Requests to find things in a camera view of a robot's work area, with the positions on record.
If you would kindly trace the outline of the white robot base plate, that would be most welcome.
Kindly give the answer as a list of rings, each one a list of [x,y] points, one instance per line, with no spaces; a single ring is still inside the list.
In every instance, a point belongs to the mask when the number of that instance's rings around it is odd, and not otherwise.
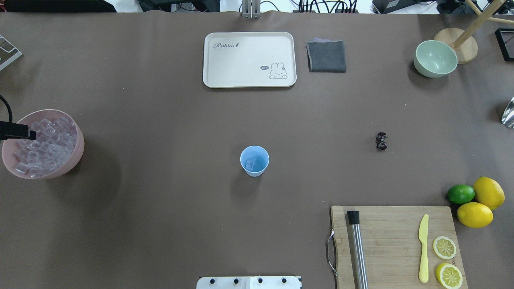
[[[201,277],[197,289],[301,289],[297,276],[229,276]]]

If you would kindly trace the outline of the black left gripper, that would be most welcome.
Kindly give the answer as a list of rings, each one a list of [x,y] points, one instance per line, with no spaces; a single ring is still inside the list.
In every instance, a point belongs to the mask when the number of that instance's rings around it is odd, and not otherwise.
[[[34,130],[30,130],[30,127],[25,124],[1,121],[0,140],[8,139],[35,140],[36,132]]]

